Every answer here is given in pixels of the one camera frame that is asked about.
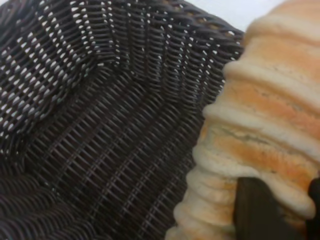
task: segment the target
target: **dark brown wicker basket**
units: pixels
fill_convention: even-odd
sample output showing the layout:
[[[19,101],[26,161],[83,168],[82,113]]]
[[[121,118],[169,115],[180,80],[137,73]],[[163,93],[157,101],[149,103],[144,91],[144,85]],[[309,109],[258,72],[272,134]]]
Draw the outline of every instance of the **dark brown wicker basket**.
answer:
[[[5,3],[0,239],[163,239],[241,37],[182,0]]]

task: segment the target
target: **white surface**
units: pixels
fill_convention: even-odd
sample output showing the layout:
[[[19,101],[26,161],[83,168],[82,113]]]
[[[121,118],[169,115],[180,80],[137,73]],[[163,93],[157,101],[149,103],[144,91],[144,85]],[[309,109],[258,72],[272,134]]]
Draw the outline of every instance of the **white surface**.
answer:
[[[187,0],[198,8],[216,15],[234,27],[245,31],[256,18],[261,17],[284,0]]]

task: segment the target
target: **basket rim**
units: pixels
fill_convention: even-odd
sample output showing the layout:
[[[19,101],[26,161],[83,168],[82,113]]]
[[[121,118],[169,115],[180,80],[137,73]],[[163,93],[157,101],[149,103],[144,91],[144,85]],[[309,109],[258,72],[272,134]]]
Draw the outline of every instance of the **basket rim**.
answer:
[[[0,30],[6,31],[6,27],[11,25],[15,19],[19,19],[22,14],[26,14],[32,5],[37,5],[42,0],[8,0],[0,6]],[[126,0],[113,0],[126,3]],[[189,20],[193,27],[205,27],[213,33],[225,35],[226,40],[230,38],[240,41],[243,31],[233,27],[222,18],[210,14],[205,10],[185,0],[141,0],[154,7],[164,8],[166,12],[178,19]]]

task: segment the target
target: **bread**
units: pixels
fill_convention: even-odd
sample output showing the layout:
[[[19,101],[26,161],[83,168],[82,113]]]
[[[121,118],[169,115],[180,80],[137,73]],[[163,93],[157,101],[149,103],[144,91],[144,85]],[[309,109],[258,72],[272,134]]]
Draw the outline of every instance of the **bread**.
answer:
[[[196,167],[166,240],[233,239],[238,177],[265,181],[297,228],[313,218],[320,170],[320,1],[290,0],[254,21],[240,60],[203,115]]]

